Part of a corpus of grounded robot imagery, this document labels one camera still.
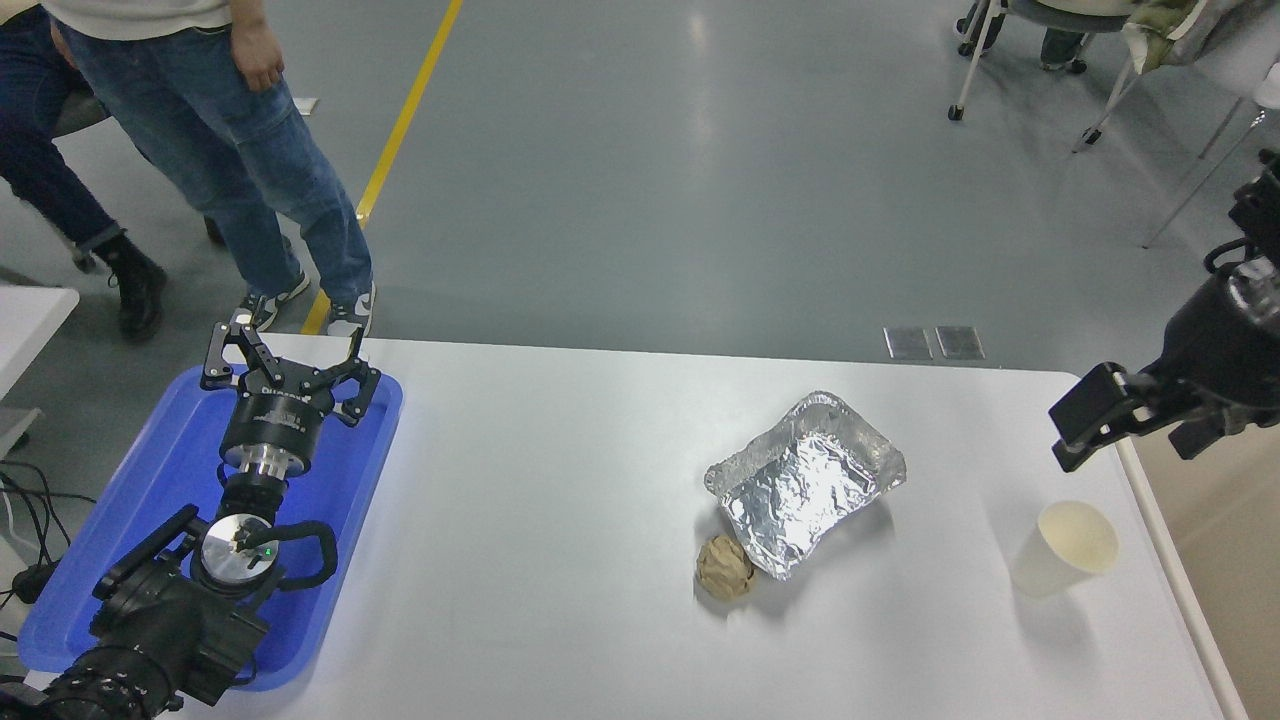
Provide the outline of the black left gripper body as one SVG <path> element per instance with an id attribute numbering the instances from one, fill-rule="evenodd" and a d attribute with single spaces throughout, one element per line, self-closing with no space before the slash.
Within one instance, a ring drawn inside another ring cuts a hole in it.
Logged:
<path id="1" fill-rule="evenodd" d="M 247 375 L 236 378 L 237 401 L 220 443 L 225 462 L 238 464 L 251 446 L 269 445 L 310 464 L 325 416 L 335 400 L 329 389 L 278 389 Z"/>

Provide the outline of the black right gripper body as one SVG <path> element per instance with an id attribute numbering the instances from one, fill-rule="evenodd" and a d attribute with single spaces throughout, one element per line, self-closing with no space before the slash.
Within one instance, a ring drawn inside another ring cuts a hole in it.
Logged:
<path id="1" fill-rule="evenodd" d="M 1158 393 L 1152 421 L 1225 411 L 1233 423 L 1277 421 L 1277 291 L 1262 281 L 1210 279 L 1169 322 L 1144 373 Z"/>

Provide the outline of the standing person's left hand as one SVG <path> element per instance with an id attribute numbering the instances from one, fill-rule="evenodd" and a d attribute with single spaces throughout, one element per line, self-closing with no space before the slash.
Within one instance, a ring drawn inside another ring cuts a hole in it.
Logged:
<path id="1" fill-rule="evenodd" d="M 264 19 L 234 20 L 230 51 L 250 91 L 261 94 L 278 86 L 285 68 L 280 42 Z"/>

